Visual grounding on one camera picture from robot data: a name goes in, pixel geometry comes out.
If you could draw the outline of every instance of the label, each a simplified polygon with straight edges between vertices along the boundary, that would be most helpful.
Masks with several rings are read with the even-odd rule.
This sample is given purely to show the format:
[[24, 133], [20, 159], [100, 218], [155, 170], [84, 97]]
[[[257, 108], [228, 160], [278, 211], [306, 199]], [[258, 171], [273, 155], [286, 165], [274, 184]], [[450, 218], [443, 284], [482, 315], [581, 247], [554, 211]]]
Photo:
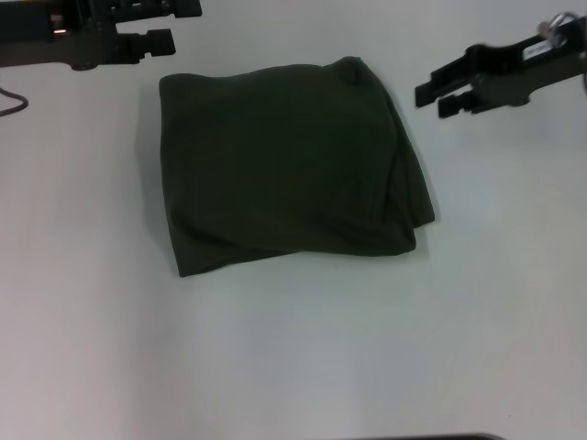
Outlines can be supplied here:
[[543, 53], [550, 52], [554, 48], [552, 47], [552, 43], [548, 40], [541, 41], [534, 46], [530, 46], [529, 48], [524, 49], [524, 61], [528, 61], [538, 55], [542, 55]]

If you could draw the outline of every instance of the white surface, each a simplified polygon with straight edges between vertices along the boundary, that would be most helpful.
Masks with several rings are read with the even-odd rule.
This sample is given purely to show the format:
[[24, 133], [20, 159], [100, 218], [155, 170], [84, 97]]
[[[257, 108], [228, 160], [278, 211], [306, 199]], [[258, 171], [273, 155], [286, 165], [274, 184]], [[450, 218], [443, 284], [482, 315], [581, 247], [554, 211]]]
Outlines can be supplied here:
[[[204, 1], [178, 53], [1, 72], [0, 439], [587, 433], [587, 100], [437, 119], [414, 87], [578, 0]], [[361, 56], [393, 90], [439, 220], [401, 258], [299, 254], [180, 280], [157, 82]]]

